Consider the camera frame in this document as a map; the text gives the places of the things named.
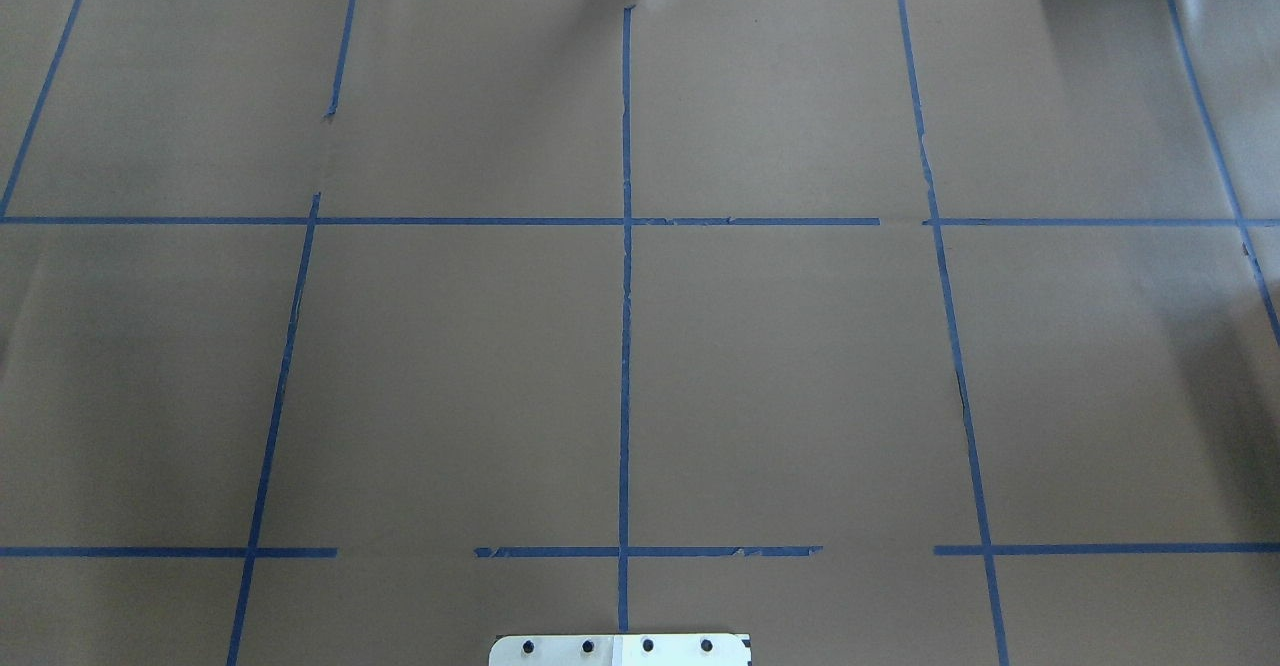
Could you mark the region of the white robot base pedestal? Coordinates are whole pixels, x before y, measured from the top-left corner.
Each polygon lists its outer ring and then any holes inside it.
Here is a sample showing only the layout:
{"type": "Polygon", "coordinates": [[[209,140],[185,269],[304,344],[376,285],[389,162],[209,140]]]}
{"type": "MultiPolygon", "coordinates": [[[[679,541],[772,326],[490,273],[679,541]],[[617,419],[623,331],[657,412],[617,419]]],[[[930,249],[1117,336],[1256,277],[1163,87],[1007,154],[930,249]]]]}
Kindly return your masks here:
{"type": "Polygon", "coordinates": [[[539,634],[498,638],[489,665],[751,665],[732,633],[539,634]]]}

